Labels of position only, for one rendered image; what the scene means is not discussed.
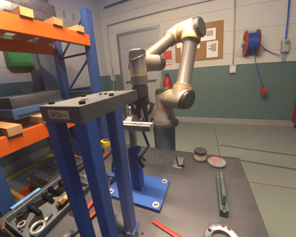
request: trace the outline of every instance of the green box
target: green box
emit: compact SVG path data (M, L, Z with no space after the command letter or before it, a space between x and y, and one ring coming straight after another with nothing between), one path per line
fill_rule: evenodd
M12 40L12 36L3 35L0 38ZM33 57L31 53L15 53L3 52L4 60L7 68L15 67L34 67Z

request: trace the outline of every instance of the table top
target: table top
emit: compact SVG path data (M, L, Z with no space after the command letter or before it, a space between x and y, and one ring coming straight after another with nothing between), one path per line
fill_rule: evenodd
M155 226L156 219L183 237L203 237L213 223L231 227L239 237L268 237L258 205L239 158L218 156L226 160L226 167L214 168L207 162L198 163L193 153L150 148L144 174L170 179L170 185L161 212L155 213L135 206L136 221L140 223L138 236L168 237ZM184 157L182 169L172 168L175 156ZM111 155L105 160L107 173L111 171ZM219 216L216 171L223 171L229 217ZM90 192L86 195L91 200ZM123 235L120 202L112 199L119 236ZM97 218L93 219L97 237L101 237ZM76 229L71 211L46 235L61 237L66 231Z

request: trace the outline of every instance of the black bolt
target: black bolt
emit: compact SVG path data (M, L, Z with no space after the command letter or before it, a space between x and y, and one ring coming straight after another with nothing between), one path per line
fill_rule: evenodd
M63 183L63 180L62 179L58 181L58 185L59 186L64 186L64 183Z
M51 194L56 194L58 196L60 196L61 194L63 194L62 191L59 191L57 189L54 189L52 186L48 188L48 192Z
M27 209L31 210L36 216L39 216L41 214L41 210L39 210L33 202L30 202L27 205Z
M21 219L24 216L24 211L19 211L18 213L16 213L15 218L17 220Z
M42 193L41 198L48 201L50 204L53 204L55 202L55 200L50 197L47 192Z

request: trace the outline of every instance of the yellow strip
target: yellow strip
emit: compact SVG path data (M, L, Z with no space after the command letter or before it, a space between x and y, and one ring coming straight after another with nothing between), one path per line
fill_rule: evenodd
M164 100L165 100L165 102L166 102L166 106L168 106L168 103L167 103L167 96L168 96L168 93L169 93L169 92L170 92L170 90L167 91L166 96L164 97Z
M158 111L170 111L170 110L172 110L172 108L169 108L169 109L158 109L158 108L156 108L156 110L158 110Z
M179 23L177 25L177 37L179 37Z
M188 86L188 85L173 85L173 87L183 87L183 88L187 88L187 89L193 90L193 87L192 86Z
M174 38L176 38L176 42L177 42L177 36L176 36L176 34L174 34L172 31L167 31L167 32L173 34L173 36L174 36Z
M20 170L19 172L16 172L15 174L11 175L10 177L7 177L5 180L7 182L9 182L11 179L14 179L15 177L19 176L20 174L23 174L24 172L28 171L29 169L32 169L34 166L42 163L43 161L47 160L48 158L51 158L52 156L54 156L54 155L53 154L50 154L50 155L48 155L48 156L46 156L46 157L44 157L44 158L36 161L35 163L31 164L30 166L28 166L28 167Z
M200 36L196 35L196 34L185 34L185 35L182 35L181 39L183 39L184 37L196 37L196 38L201 38Z
M137 77L137 76L147 76L147 73L142 73L142 74L133 74L130 75L131 77Z
M150 70L152 69L152 57L149 54L148 54L148 56L150 57L150 61L151 61L151 66L150 66L150 68L148 70L148 72L150 72Z

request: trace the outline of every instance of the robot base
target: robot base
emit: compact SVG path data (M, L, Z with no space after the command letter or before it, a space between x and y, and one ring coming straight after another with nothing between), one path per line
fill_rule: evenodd
M145 184L142 191L132 189L134 205L160 213L170 182L170 180L167 179L167 183L164 184L162 180L162 178L144 174ZM110 188L114 189L114 192L111 194L112 198L119 200L117 183L114 182Z

